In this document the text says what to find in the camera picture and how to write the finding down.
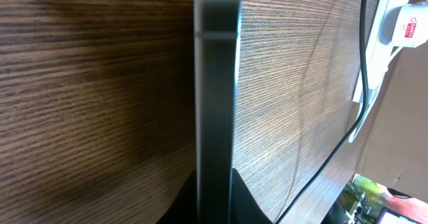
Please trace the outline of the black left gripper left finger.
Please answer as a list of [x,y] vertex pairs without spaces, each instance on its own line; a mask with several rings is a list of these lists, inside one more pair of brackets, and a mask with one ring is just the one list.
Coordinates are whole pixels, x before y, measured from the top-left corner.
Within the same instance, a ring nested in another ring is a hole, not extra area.
[[156,224],[198,224],[196,170],[188,176],[173,203]]

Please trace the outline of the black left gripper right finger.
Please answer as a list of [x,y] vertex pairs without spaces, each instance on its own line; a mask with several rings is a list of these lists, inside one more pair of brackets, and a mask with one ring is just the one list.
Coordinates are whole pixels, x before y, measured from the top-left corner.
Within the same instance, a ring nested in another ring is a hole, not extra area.
[[230,224],[272,224],[236,169],[232,169]]

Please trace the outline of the turquoise screen smartphone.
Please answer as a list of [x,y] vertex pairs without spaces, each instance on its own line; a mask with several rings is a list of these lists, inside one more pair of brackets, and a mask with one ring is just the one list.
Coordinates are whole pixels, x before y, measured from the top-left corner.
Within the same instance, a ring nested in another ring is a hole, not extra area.
[[197,216],[229,223],[241,0],[194,0]]

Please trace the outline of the white USB wall charger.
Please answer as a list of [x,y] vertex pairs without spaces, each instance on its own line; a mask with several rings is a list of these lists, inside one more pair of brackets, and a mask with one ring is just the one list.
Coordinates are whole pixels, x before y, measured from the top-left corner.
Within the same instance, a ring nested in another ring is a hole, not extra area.
[[427,42],[427,2],[396,7],[383,19],[379,41],[394,47],[416,48]]

